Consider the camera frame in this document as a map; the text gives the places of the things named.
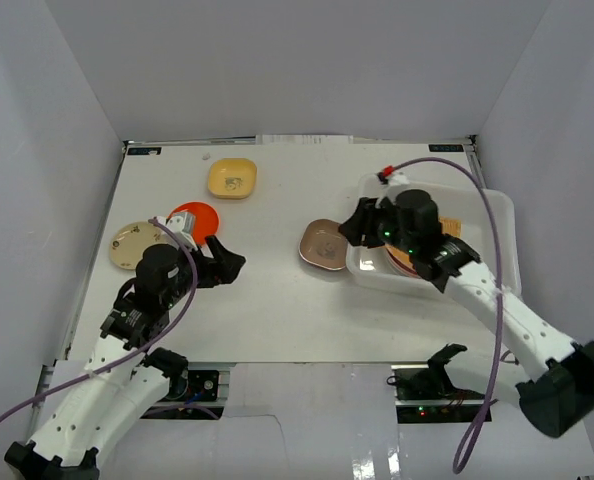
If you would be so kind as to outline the brown square plate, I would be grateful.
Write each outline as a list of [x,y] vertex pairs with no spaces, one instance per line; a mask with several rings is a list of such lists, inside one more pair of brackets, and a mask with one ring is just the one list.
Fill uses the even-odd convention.
[[330,219],[310,222],[300,240],[300,258],[311,266],[327,271],[346,268],[347,239],[339,232],[340,224]]

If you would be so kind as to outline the pink round plate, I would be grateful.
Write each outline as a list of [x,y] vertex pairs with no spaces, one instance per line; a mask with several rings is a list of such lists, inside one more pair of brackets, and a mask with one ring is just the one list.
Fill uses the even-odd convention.
[[409,278],[419,279],[419,275],[413,267],[412,261],[407,253],[390,245],[384,246],[383,250],[386,259],[399,274]]

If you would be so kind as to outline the orange round plate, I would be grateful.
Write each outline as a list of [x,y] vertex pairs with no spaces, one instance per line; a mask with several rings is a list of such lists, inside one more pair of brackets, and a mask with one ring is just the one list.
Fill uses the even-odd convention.
[[217,211],[211,205],[199,201],[187,202],[176,207],[168,215],[168,219],[183,213],[188,213],[194,217],[191,234],[197,245],[205,245],[208,236],[217,234],[220,219]]

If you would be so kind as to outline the yellow square plate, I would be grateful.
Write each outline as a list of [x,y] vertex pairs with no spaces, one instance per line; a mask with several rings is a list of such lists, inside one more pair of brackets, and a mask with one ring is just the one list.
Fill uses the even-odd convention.
[[256,186],[257,166],[247,158],[223,158],[208,173],[208,191],[221,199],[240,200],[249,197]]

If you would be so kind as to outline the beige patterned round plate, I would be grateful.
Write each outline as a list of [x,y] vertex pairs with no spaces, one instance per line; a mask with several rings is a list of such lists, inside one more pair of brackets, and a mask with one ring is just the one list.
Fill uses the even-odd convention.
[[134,270],[144,251],[159,244],[161,231],[149,222],[135,222],[123,227],[110,241],[109,258],[118,268]]

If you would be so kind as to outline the woven bamboo tray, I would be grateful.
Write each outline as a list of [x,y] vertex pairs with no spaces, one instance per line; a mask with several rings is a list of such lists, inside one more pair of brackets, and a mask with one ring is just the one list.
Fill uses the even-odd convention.
[[455,218],[440,216],[439,221],[442,225],[444,234],[460,238],[462,233],[462,221]]

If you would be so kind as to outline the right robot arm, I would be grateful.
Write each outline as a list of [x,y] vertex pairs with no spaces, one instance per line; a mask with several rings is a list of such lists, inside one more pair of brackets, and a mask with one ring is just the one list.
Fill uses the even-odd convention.
[[427,192],[362,197],[338,231],[353,247],[388,245],[406,253],[421,279],[486,325],[526,372],[514,387],[518,406],[542,434],[559,438],[594,411],[594,341],[579,343],[505,292],[500,273],[444,232]]

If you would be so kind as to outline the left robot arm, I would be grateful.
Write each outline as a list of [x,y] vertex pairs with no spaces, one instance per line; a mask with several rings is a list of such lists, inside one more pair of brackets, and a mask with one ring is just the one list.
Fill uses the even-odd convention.
[[199,288],[233,283],[244,256],[214,236],[210,252],[155,244],[120,289],[83,369],[46,423],[25,443],[15,442],[4,460],[19,479],[97,479],[122,437],[162,398],[188,387],[188,361],[155,348],[171,324],[170,310],[187,309]]

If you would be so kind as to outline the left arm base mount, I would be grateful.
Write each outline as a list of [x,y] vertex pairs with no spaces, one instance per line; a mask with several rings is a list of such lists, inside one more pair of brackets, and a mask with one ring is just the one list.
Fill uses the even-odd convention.
[[158,420],[219,420],[218,370],[192,369],[188,360],[163,348],[146,356],[143,366],[159,370],[168,381],[168,391],[142,416]]

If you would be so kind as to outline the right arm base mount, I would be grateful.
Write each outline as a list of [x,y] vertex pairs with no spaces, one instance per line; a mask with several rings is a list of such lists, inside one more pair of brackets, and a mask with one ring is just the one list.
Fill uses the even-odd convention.
[[419,366],[395,365],[386,379],[394,389],[399,425],[470,423],[484,399],[483,388],[457,388],[449,379],[446,366],[467,347],[448,344]]

